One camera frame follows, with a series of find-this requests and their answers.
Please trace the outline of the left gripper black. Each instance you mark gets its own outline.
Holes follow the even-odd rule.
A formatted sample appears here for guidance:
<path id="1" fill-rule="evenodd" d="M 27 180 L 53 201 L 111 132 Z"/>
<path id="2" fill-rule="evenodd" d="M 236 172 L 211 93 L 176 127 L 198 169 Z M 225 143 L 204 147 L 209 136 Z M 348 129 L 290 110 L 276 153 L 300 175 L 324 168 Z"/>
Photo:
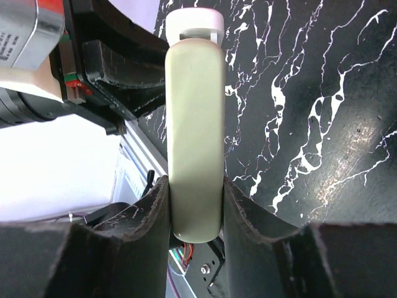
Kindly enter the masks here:
<path id="1" fill-rule="evenodd" d="M 63 1 L 65 32 L 51 53 L 63 100 L 108 135 L 165 104 L 167 42 L 110 1 Z"/>

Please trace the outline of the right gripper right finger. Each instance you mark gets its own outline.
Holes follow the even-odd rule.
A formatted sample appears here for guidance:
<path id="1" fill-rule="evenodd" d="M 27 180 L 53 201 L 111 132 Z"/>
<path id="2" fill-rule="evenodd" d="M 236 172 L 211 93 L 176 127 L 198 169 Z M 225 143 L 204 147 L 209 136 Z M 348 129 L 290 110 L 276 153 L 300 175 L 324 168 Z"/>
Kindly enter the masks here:
<path id="1" fill-rule="evenodd" d="M 395 297 L 396 225 L 284 222 L 223 183 L 231 297 Z"/>

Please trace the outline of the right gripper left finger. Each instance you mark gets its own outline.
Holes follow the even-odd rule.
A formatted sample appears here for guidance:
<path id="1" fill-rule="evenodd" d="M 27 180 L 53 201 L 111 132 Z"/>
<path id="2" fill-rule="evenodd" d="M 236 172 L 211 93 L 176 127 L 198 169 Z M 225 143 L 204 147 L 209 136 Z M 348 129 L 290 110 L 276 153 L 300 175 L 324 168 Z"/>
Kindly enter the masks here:
<path id="1" fill-rule="evenodd" d="M 1 296 L 164 297 L 170 231 L 167 176 L 93 228 L 4 223 Z"/>

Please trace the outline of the pale green stapler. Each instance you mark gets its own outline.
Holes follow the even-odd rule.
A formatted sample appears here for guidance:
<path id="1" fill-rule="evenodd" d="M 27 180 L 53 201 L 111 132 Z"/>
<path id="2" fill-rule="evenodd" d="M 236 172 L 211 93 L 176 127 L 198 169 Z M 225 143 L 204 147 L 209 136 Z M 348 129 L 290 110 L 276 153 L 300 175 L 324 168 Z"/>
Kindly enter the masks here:
<path id="1" fill-rule="evenodd" d="M 167 173 L 174 235 L 205 243 L 221 229 L 225 135 L 224 18 L 188 7 L 166 17 Z"/>

